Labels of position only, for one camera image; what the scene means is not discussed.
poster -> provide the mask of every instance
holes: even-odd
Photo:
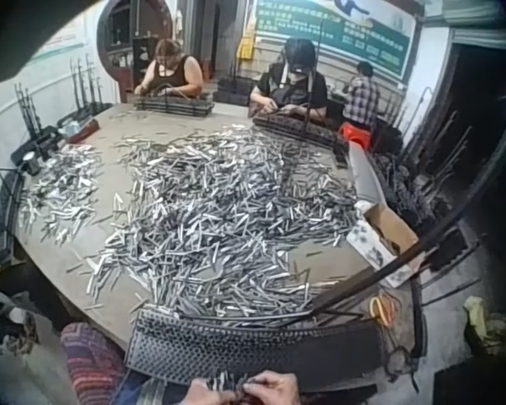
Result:
[[[70,50],[74,47],[84,46],[86,32],[84,16],[80,15],[64,25],[32,56],[32,60],[48,57],[61,51]]]
[[[317,42],[336,56],[365,60],[402,79],[416,20],[383,0],[257,0],[258,37]]]

colorful striped cloth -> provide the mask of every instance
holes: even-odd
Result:
[[[122,351],[86,323],[65,327],[62,346],[80,404],[110,404],[126,374]]]

metal rod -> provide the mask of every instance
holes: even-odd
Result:
[[[86,107],[86,89],[84,88],[84,79],[83,79],[83,68],[81,67],[81,59],[77,60],[77,70],[78,70],[78,85],[80,87],[81,92],[81,100],[83,101],[83,108]]]
[[[81,103],[78,100],[78,89],[77,89],[77,74],[75,73],[75,67],[73,65],[73,60],[69,60],[69,68],[71,70],[71,77],[73,80],[73,91],[75,94],[75,105],[77,106],[77,111],[81,109]]]
[[[95,113],[96,113],[96,110],[95,110],[95,91],[94,91],[94,82],[93,82],[94,78],[93,78],[92,68],[90,67],[90,60],[88,58],[88,53],[86,54],[86,71],[87,71],[87,74],[88,74],[88,86],[89,86],[89,90],[90,90],[90,99],[91,99],[90,112],[94,116]]]

black machine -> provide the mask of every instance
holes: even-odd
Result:
[[[20,145],[11,154],[13,164],[22,170],[23,157],[28,152],[34,152],[36,158],[41,157],[43,160],[47,160],[49,159],[49,151],[58,149],[58,142],[62,139],[62,135],[55,127],[43,127],[41,125],[41,119],[35,109],[34,99],[28,89],[23,90],[22,84],[15,84],[15,94],[17,95],[24,124],[30,136],[28,141]]]

woman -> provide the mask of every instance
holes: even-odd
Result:
[[[279,60],[263,73],[251,93],[251,101],[267,113],[280,112],[304,118],[310,104],[310,118],[324,121],[328,91],[324,76],[315,71],[313,42],[290,38]]]
[[[197,97],[202,93],[202,86],[202,70],[196,59],[184,55],[175,40],[161,40],[135,94]]]

